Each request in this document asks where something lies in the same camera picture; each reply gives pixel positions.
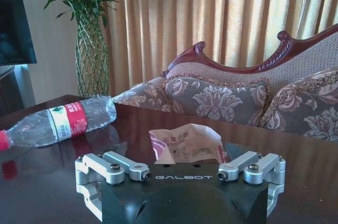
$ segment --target dark wooden table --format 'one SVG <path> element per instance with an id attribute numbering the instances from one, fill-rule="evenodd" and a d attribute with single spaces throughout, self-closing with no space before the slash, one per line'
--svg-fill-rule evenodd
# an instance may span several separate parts
<path id="1" fill-rule="evenodd" d="M 1 117 L 0 129 L 32 112 L 79 99 L 63 96 Z M 207 125 L 225 142 L 286 159 L 286 191 L 279 196 L 268 223 L 338 223 L 337 143 L 124 105 L 116 108 L 117 120 L 101 130 L 49 147 L 1 152 L 0 223 L 99 223 L 85 207 L 82 195 L 76 193 L 77 156 L 100 153 L 120 141 L 128 144 L 127 157 L 151 163 L 155 157 L 148 131 L 187 123 Z"/>

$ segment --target screw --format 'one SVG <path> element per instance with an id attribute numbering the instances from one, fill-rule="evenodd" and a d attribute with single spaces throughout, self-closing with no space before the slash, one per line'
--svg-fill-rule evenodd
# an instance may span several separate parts
<path id="1" fill-rule="evenodd" d="M 118 164 L 118 163 L 113 163 L 113 164 L 110 166 L 110 169 L 111 169 L 112 171 L 119 171 L 120 168 L 121 168 L 121 166 L 120 166 L 120 164 Z"/>
<path id="2" fill-rule="evenodd" d="M 142 175 L 142 181 L 148 181 L 152 177 L 152 174 L 150 172 L 143 173 Z"/>
<path id="3" fill-rule="evenodd" d="M 220 171 L 218 172 L 217 176 L 220 181 L 225 181 L 228 177 L 228 174 L 225 171 Z"/>
<path id="4" fill-rule="evenodd" d="M 251 170 L 251 171 L 257 171 L 258 168 L 259 168 L 259 166 L 258 166 L 257 164 L 255 164 L 255 163 L 252 163 L 252 164 L 249 165 L 248 168 L 249 168 L 249 170 Z"/>

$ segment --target bamboo plant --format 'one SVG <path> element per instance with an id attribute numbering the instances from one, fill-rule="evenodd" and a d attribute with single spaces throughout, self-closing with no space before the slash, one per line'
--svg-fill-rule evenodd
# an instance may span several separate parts
<path id="1" fill-rule="evenodd" d="M 44 9 L 54 1 L 57 0 L 47 0 Z M 108 95 L 108 50 L 101 32 L 100 20 L 105 27 L 107 25 L 105 5 L 116 0 L 62 0 L 62 2 L 70 7 L 70 20 L 75 19 L 77 22 L 75 55 L 79 94 L 83 97 Z M 61 12 L 57 18 L 67 12 Z"/>

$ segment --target television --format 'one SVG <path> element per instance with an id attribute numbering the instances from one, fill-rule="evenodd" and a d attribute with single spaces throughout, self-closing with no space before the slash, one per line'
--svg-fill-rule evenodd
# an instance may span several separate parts
<path id="1" fill-rule="evenodd" d="M 0 65 L 36 63 L 22 0 L 0 0 Z"/>

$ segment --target beige curtain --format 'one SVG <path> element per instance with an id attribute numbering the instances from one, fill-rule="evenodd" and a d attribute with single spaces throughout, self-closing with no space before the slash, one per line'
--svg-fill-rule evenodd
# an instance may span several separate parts
<path id="1" fill-rule="evenodd" d="M 159 76 L 198 41 L 211 59 L 247 67 L 267 59 L 287 30 L 304 39 L 338 22 L 338 0 L 118 0 L 108 8 L 111 92 Z"/>

